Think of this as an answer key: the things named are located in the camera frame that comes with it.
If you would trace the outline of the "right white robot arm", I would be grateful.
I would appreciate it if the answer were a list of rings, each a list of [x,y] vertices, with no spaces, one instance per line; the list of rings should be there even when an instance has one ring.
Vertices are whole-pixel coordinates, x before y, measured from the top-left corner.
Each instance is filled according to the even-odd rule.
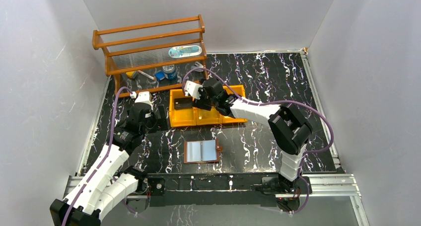
[[[246,119],[268,126],[282,151],[278,184],[286,192],[297,187],[301,175],[300,164],[309,137],[311,124],[292,103],[289,105],[258,103],[242,98],[231,87],[209,78],[201,83],[186,81],[186,96],[193,97],[193,106],[233,119]]]

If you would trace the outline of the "yellow three-compartment bin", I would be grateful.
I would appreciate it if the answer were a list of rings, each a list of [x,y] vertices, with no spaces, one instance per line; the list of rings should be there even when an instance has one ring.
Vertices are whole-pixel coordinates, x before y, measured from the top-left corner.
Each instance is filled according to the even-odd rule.
[[[247,122],[246,119],[223,116],[215,108],[212,108],[211,111],[195,107],[175,110],[174,99],[183,97],[186,96],[181,89],[170,90],[169,120],[172,128]]]

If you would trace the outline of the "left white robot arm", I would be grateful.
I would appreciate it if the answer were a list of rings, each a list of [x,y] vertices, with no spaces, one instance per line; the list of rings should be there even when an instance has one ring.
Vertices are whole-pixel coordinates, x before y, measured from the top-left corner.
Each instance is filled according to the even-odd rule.
[[[120,167],[140,146],[148,133],[167,127],[166,111],[159,105],[154,110],[149,103],[136,103],[124,120],[112,130],[110,143],[105,145],[94,165],[62,199],[50,205],[56,226],[99,226],[105,216],[132,193],[149,194],[153,185],[147,173],[129,166]]]

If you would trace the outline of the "brown leather card holder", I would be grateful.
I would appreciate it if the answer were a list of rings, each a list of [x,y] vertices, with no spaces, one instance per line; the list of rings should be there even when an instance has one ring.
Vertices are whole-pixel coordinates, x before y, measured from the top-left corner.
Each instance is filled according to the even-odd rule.
[[[184,143],[184,163],[218,163],[223,147],[218,140],[188,141]]]

